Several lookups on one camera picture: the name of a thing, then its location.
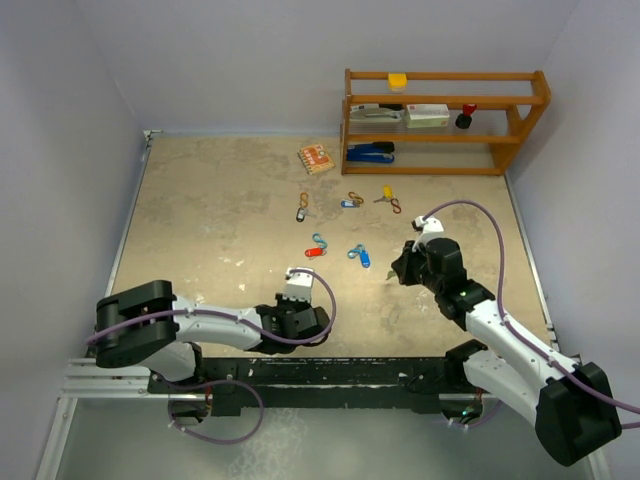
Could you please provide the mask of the silver key with yellow tag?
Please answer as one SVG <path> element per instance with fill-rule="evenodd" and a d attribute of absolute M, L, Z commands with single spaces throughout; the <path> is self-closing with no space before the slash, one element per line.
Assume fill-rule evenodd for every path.
<path fill-rule="evenodd" d="M 375 203 L 379 202 L 390 202 L 393 198 L 393 191 L 389 185 L 384 185 L 382 187 L 382 196 L 375 200 Z"/>

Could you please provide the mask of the silver key with dark-blue tag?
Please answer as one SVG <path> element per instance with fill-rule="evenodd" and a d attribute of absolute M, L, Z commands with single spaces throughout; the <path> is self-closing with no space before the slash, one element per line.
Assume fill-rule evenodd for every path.
<path fill-rule="evenodd" d="M 356 201 L 353 201 L 353 200 L 346 200 L 346 199 L 343 199 L 343 200 L 340 202 L 340 206 L 341 206 L 342 208 L 346 208 L 346 209 L 349 209 L 349 208 L 358 208 L 358 207 L 359 207 L 359 203 L 358 203 L 358 202 L 356 202 Z"/>

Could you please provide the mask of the orange S carabiner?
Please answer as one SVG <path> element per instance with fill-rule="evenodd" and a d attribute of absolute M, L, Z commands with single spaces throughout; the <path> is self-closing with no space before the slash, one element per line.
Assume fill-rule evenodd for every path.
<path fill-rule="evenodd" d="M 361 206 L 364 203 L 364 199 L 356 192 L 350 191 L 348 197 L 353 205 Z"/>
<path fill-rule="evenodd" d="M 299 206 L 302 208 L 306 208 L 309 204 L 309 194 L 307 192 L 302 192 L 299 196 Z"/>

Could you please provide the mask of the silver key with red tag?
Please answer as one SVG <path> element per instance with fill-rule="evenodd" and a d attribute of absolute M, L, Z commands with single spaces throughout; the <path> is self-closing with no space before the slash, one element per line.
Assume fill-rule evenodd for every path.
<path fill-rule="evenodd" d="M 324 248 L 320 248 L 320 247 L 310 248 L 310 249 L 307 249 L 304 252 L 304 255 L 307 258 L 317 258 L 317 257 L 321 257 L 321 256 L 323 256 L 325 254 L 326 254 L 326 250 Z"/>

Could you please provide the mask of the red S carabiner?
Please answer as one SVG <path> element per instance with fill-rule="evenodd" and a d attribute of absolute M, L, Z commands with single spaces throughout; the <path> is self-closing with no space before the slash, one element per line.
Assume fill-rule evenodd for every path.
<path fill-rule="evenodd" d="M 391 203 L 392 211 L 394 214 L 400 214 L 402 212 L 400 203 L 396 198 L 391 198 L 390 203 Z"/>

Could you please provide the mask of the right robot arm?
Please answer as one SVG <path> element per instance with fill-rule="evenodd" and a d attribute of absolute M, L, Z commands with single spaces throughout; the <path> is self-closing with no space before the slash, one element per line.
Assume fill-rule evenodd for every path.
<path fill-rule="evenodd" d="M 479 387 L 521 415 L 544 450 L 571 466 L 622 433 L 611 388 L 595 363 L 578 364 L 499 309 L 496 296 L 468 278 L 459 245 L 447 238 L 408 241 L 391 268 L 404 286 L 421 285 L 441 314 L 472 340 L 448 351 L 446 383 Z"/>

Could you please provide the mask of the silver key with blue tag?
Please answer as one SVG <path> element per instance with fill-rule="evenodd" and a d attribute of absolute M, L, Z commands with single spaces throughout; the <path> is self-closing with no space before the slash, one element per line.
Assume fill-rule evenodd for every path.
<path fill-rule="evenodd" d="M 371 266 L 371 260 L 369 253 L 366 250 L 362 250 L 359 254 L 360 263 L 363 268 L 369 268 Z"/>

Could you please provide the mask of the teal S carabiner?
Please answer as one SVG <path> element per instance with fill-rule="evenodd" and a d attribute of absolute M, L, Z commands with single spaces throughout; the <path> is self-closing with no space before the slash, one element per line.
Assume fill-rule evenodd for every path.
<path fill-rule="evenodd" d="M 318 248 L 325 250 L 328 247 L 328 243 L 324 240 L 324 238 L 319 233 L 314 233 L 312 235 L 312 239 L 317 244 Z"/>

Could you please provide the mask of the silver key with black tag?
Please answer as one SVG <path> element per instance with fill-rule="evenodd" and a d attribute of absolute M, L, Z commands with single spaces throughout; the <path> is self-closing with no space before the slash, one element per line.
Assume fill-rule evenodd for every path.
<path fill-rule="evenodd" d="M 315 218 L 316 215 L 311 213 L 307 208 L 305 207 L 299 207 L 297 212 L 296 212 L 296 221 L 301 223 L 303 222 L 306 218 Z"/>

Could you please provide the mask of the light-blue S carabiner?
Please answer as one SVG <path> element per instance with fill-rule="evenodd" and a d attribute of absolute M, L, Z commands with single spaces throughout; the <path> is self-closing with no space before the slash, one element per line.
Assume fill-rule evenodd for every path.
<path fill-rule="evenodd" d="M 363 251 L 365 251 L 365 246 L 363 244 L 357 244 L 354 248 L 350 249 L 347 252 L 347 257 L 349 259 L 355 259 L 356 257 L 360 256 Z"/>

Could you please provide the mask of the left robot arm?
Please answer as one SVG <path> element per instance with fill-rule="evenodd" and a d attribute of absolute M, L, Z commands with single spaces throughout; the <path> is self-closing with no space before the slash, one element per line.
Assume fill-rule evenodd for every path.
<path fill-rule="evenodd" d="M 309 271 L 288 274 L 275 305 L 231 309 L 197 305 L 154 280 L 100 300 L 87 343 L 100 368 L 141 365 L 194 392 L 206 378 L 203 343 L 277 355 L 324 341 L 334 317 L 311 304 L 312 288 Z"/>

